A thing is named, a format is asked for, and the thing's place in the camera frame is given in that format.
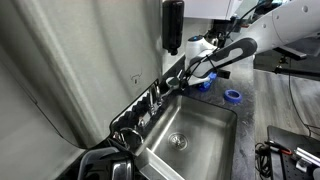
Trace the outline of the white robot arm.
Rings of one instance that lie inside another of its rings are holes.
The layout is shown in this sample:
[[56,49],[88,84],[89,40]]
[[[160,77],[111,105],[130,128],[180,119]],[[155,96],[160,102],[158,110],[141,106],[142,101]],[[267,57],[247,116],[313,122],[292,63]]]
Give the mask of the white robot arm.
[[190,37],[183,80],[189,86],[207,82],[212,71],[319,31],[320,0],[291,0],[254,21],[223,48],[210,44],[202,35]]

